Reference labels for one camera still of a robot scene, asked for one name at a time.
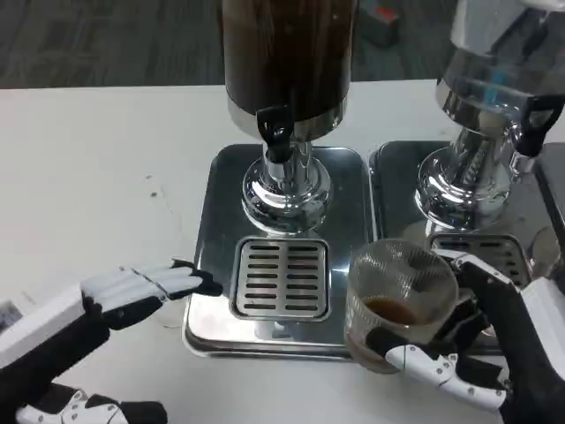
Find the metal grate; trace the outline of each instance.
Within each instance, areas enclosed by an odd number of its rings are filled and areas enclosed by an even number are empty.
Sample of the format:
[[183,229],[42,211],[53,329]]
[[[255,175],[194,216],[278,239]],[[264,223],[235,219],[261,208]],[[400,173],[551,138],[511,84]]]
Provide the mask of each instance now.
[[319,320],[328,311],[327,248],[318,240],[255,238],[241,246],[235,312],[244,317]]
[[524,252],[511,236],[481,234],[436,234],[430,237],[431,248],[459,250],[474,254],[523,289],[531,281]]

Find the red object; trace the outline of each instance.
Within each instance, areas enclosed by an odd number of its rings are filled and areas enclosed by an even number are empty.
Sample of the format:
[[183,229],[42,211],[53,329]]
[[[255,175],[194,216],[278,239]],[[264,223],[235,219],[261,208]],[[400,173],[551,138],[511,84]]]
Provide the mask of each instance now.
[[388,7],[379,6],[375,12],[386,20],[393,20],[396,18],[396,12]]

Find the dispenser base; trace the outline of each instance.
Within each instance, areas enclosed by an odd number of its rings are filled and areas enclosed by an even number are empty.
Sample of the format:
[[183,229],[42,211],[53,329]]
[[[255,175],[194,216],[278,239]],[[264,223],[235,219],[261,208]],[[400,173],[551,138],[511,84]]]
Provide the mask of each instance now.
[[[350,258],[373,239],[365,164],[357,153],[346,148],[314,148],[313,156],[328,170],[332,180],[332,201],[318,227],[282,237],[253,225],[242,205],[245,173],[261,155],[259,144],[233,145],[220,152],[212,163],[194,262],[223,284],[224,294],[219,298],[192,296],[185,312],[185,342],[196,353],[207,356],[349,358],[343,340],[343,321]],[[240,254],[248,239],[263,239],[268,245],[285,239],[323,242],[328,248],[324,262],[328,285],[319,292],[320,296],[327,295],[327,311],[316,316],[312,312],[306,318],[299,314],[238,314]],[[275,289],[267,289],[276,294]],[[278,298],[272,301],[279,305],[277,302]]]

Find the glass cup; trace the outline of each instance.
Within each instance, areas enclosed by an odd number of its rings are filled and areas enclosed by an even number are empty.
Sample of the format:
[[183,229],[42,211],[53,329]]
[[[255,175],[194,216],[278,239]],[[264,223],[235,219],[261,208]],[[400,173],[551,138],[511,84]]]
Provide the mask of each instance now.
[[412,343],[427,344],[459,296],[451,267],[437,254],[403,240],[364,246],[351,261],[348,279],[345,344],[357,363],[382,374],[397,369],[366,346],[367,334],[381,326]]

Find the black tap handle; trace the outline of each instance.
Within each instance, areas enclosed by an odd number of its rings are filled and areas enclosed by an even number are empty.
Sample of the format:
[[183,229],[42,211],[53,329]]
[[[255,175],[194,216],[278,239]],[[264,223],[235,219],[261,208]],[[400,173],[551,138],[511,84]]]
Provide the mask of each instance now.
[[259,133],[267,143],[268,160],[284,163],[292,156],[290,137],[294,131],[294,119],[288,105],[271,106],[257,110]]
[[[514,139],[516,152],[535,157],[541,152],[546,135],[557,122],[565,105],[565,95],[539,95],[530,97],[525,104],[521,122],[522,136]],[[546,112],[539,122],[535,114]]]

